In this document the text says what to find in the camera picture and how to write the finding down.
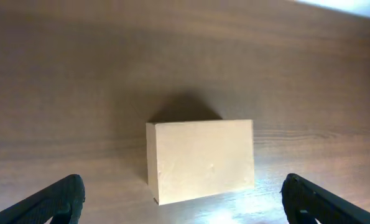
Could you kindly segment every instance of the brown wooden surface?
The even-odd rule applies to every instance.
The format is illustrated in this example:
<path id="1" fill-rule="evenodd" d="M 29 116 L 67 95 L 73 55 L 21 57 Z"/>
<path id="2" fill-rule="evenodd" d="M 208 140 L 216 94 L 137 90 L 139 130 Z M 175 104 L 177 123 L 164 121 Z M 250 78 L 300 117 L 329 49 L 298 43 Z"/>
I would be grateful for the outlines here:
<path id="1" fill-rule="evenodd" d="M 254 120 L 254 190 L 156 205 L 144 124 L 176 99 Z M 81 223 L 285 223 L 289 172 L 370 211 L 369 19 L 274 0 L 0 1 L 0 210 L 77 173 Z"/>

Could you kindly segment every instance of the beige box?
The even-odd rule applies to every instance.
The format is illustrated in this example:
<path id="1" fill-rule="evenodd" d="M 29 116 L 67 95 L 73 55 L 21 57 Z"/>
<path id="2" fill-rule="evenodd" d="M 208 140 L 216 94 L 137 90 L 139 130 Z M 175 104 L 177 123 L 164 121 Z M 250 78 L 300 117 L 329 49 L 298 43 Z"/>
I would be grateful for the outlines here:
<path id="1" fill-rule="evenodd" d="M 254 188 L 252 120 L 147 123 L 146 133 L 159 205 Z"/>

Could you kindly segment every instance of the small rectangular box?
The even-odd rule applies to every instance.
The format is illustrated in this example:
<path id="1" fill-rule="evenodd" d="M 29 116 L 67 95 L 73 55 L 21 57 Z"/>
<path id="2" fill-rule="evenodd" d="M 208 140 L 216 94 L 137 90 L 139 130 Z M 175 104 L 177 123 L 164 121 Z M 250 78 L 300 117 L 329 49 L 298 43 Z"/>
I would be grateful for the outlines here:
<path id="1" fill-rule="evenodd" d="M 252 120 L 147 123 L 146 133 L 159 205 L 254 188 Z"/>

